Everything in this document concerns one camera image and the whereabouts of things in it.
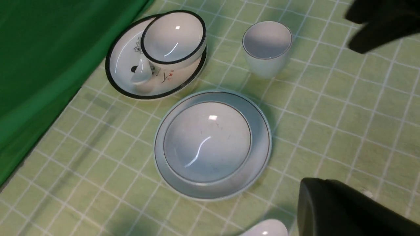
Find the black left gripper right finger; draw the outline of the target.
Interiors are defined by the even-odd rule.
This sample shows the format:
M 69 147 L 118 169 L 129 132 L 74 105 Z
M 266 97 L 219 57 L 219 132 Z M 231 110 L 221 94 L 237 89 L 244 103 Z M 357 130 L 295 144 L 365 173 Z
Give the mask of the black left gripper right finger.
M 420 31 L 418 0 L 354 0 L 345 19 L 363 27 L 351 38 L 348 48 L 365 54 L 394 40 Z

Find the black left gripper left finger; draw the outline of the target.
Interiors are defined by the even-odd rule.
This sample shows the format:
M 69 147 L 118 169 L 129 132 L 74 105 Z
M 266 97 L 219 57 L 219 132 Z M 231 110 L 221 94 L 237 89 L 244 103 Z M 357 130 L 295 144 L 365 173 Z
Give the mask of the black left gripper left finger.
M 303 178 L 300 236 L 418 236 L 420 226 L 338 180 Z

